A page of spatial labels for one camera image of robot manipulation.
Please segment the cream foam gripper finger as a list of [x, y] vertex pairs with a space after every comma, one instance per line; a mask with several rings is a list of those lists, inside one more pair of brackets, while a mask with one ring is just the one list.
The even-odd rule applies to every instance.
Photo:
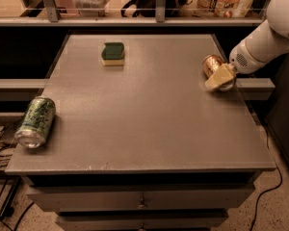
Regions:
[[232, 64], [221, 64], [207, 67], [205, 87], [209, 90], [228, 91], [233, 88], [236, 80], [236, 68]]

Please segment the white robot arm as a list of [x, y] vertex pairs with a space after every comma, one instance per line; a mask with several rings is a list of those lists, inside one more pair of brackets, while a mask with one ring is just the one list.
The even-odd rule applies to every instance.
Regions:
[[289, 0], [271, 0], [266, 19], [240, 41], [204, 83], [208, 90], [219, 90], [233, 82], [237, 74], [251, 74], [280, 55], [289, 53]]

